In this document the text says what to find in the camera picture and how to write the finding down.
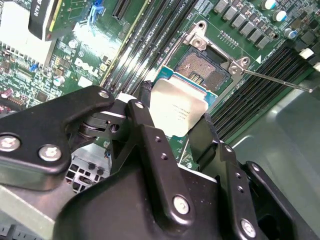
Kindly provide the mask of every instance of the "blue connector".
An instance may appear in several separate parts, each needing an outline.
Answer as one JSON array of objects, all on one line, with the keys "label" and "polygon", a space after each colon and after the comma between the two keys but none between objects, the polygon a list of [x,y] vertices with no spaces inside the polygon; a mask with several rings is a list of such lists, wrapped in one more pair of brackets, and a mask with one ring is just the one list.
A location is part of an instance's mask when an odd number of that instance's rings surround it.
[{"label": "blue connector", "polygon": [[39,67],[39,63],[34,63],[29,67],[30,72],[34,72]]}]

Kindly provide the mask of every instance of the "expansion slot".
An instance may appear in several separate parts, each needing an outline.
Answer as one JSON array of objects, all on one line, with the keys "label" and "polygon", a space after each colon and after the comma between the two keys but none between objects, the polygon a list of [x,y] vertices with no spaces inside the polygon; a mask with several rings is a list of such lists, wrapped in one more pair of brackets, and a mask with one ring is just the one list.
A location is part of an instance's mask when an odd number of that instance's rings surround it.
[{"label": "expansion slot", "polygon": [[131,0],[118,0],[118,3],[116,4],[115,9],[112,13],[112,17],[117,20],[121,20],[124,17],[130,3]]}]

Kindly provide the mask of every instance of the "metal screw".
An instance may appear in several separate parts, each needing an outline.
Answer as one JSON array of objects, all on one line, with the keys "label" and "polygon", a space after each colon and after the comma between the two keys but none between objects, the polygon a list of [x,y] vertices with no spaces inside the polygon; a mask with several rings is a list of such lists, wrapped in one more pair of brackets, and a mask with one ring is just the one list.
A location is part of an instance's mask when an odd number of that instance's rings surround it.
[{"label": "metal screw", "polygon": [[144,105],[143,105],[141,102],[139,102],[139,101],[137,101],[137,102],[135,103],[135,105],[136,105],[138,108],[140,108],[140,109],[143,109],[143,108],[144,108]]},{"label": "metal screw", "polygon": [[189,204],[181,196],[175,196],[173,198],[173,205],[180,214],[187,214],[189,212]]},{"label": "metal screw", "polygon": [[0,136],[0,151],[12,152],[20,147],[20,141],[15,136]]},{"label": "metal screw", "polygon": [[100,92],[99,92],[99,95],[100,95],[101,97],[105,98],[105,99],[109,98],[108,93],[105,92],[105,91],[100,91]]},{"label": "metal screw", "polygon": [[46,145],[40,148],[39,157],[47,162],[54,162],[61,158],[61,150],[55,145]]},{"label": "metal screw", "polygon": [[232,148],[229,147],[228,145],[225,145],[225,149],[226,149],[229,153],[232,153]]},{"label": "metal screw", "polygon": [[243,231],[250,238],[255,238],[256,237],[256,231],[255,231],[254,227],[252,226],[252,224],[248,220],[242,219],[241,220],[241,227],[242,227]]},{"label": "metal screw", "polygon": [[257,172],[260,171],[259,167],[257,165],[255,165],[254,163],[252,164],[252,167],[254,170],[256,170]]}]

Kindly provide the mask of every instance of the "motherboard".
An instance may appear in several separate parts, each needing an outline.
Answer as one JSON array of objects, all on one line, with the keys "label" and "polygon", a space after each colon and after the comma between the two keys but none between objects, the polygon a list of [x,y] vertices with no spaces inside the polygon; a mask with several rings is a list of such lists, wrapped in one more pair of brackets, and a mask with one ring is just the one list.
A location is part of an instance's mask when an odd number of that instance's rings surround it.
[{"label": "motherboard", "polygon": [[[320,8],[313,0],[45,4],[43,10],[36,0],[0,0],[0,113],[90,85],[136,96],[144,81],[169,84],[169,77],[159,77],[166,70],[215,100],[201,104],[228,143],[291,90],[250,74],[235,76],[233,62],[294,84],[320,71]],[[51,17],[42,19],[42,11]],[[177,162],[196,170],[187,138],[167,135]],[[109,146],[106,139],[96,144]]]}]

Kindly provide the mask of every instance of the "white label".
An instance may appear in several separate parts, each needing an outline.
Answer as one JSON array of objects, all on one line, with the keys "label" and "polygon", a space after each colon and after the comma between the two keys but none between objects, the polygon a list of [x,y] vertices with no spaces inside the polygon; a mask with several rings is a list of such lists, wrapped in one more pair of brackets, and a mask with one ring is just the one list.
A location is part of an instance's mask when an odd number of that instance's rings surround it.
[{"label": "white label", "polygon": [[79,81],[78,81],[78,86],[82,88],[86,88],[92,85],[92,81],[89,79],[85,78],[84,76],[81,76]]},{"label": "white label", "polygon": [[83,68],[83,70],[88,71],[88,73],[90,73],[91,75],[95,76],[96,78],[98,78],[98,69],[94,70],[93,66],[90,66],[88,63],[83,62],[80,58],[76,58],[74,61],[74,64],[80,68]]}]

